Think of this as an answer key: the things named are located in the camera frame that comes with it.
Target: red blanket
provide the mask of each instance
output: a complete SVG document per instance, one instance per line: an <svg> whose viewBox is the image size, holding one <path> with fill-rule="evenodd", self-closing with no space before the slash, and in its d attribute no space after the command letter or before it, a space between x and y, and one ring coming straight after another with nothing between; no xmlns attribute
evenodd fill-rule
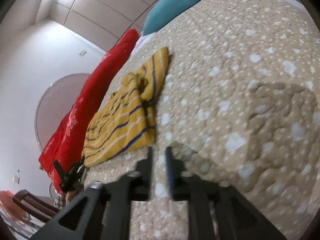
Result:
<svg viewBox="0 0 320 240"><path fill-rule="evenodd" d="M63 193L59 187L60 178L52 162L58 160L67 172L80 160L88 125L98 111L112 79L127 61L138 38L136 30L128 30L118 44L105 54L85 82L71 111L62 119L57 131L44 147L39 162L48 173L58 194Z"/></svg>

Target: round mirror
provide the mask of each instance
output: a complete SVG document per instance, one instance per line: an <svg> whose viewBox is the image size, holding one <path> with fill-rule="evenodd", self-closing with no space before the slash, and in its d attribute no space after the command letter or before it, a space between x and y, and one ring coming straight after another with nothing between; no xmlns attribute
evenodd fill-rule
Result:
<svg viewBox="0 0 320 240"><path fill-rule="evenodd" d="M57 130L63 117L71 110L90 74L65 76L45 91L36 110L35 129L41 150Z"/></svg>

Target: beige quilted bedspread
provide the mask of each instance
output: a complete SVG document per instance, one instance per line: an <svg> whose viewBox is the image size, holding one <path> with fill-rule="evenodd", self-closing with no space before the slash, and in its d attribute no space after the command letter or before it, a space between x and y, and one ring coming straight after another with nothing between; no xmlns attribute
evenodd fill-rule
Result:
<svg viewBox="0 0 320 240"><path fill-rule="evenodd" d="M202 0L161 29L124 65L160 47L172 55L156 105L153 199L132 205L131 239L188 239L186 203L171 202L164 149L210 181L227 179L288 239L319 208L320 33L309 16L276 0ZM146 149L88 172L111 182Z"/></svg>

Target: blue stripe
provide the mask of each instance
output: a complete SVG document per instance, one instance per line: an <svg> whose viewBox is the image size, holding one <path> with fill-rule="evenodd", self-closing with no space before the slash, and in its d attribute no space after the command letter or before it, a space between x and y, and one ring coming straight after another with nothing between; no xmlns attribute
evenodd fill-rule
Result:
<svg viewBox="0 0 320 240"><path fill-rule="evenodd" d="M135 90L138 90L138 89L137 89L137 88L132 89L131 92L129 93L129 96L130 96L130 95L132 94L132 92L135 91ZM110 120L110 118L104 122L104 124L100 127L98 133L101 132L101 129L104 127L104 125L105 125L109 120ZM96 128L97 128L97 126L94 127L94 128L90 128L89 130L95 130Z"/></svg>
<svg viewBox="0 0 320 240"><path fill-rule="evenodd" d="M142 105L137 106L137 107L134 108L131 112L129 112L129 116L132 115L135 111L137 111L137 110L140 109L140 108L142 108ZM105 142L110 139L110 137L113 135L113 133L114 133L118 128L121 128L121 127L126 126L126 125L128 124L128 122L129 122L129 119L128 119L127 122L122 123L122 124L116 126L116 127L114 128L114 130L111 132L111 134L109 135L109 137L108 137L99 147L95 148L95 147L85 146L84 148L89 148L89 149L99 149L99 148L101 148L101 147L105 144ZM96 140L97 138L91 138L91 139L86 138L86 139L87 139L87 141L94 141L94 140Z"/></svg>
<svg viewBox="0 0 320 240"><path fill-rule="evenodd" d="M113 107L115 106L115 103L118 101L119 98L120 98L120 96L116 99L116 101L114 101L114 102L112 103L112 107L110 108L110 111L113 109Z"/></svg>
<svg viewBox="0 0 320 240"><path fill-rule="evenodd" d="M132 81L132 80L135 80L136 78L134 77L134 78L132 78L132 79L130 79L130 81L128 82L128 85L130 84L130 82Z"/></svg>
<svg viewBox="0 0 320 240"><path fill-rule="evenodd" d="M132 89L132 91L130 92L129 96L131 96L131 94L133 93L133 91L138 90L137 88Z"/></svg>
<svg viewBox="0 0 320 240"><path fill-rule="evenodd" d="M116 157L117 155L125 152L125 151L126 151L127 149L129 149L129 147L130 147L133 143L135 143L147 130L149 130L149 129L155 129L155 128L156 128L155 126L147 126L146 128L143 128L138 135L136 135L125 147L123 147L119 152L117 152L117 153L116 153L115 155L113 155L111 158L114 158L114 157ZM96 154L98 154L98 153L101 152L102 150L104 150L104 149L99 150L99 151L96 152L95 154L86 156L85 159L87 159L87 158L89 158L89 157L92 157L92 156L95 156Z"/></svg>
<svg viewBox="0 0 320 240"><path fill-rule="evenodd" d="M148 104L152 103L155 100L156 94L156 70L155 70L155 57L152 56L152 78L153 78L153 91L152 91L152 98L147 101Z"/></svg>

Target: chair backrest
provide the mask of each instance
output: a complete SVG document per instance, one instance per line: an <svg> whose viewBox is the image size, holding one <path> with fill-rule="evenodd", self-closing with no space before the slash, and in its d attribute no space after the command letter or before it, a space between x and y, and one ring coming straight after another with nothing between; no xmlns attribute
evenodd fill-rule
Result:
<svg viewBox="0 0 320 240"><path fill-rule="evenodd" d="M32 195L26 189L20 190L14 195L12 201L44 223L48 222L59 212L59 209Z"/></svg>

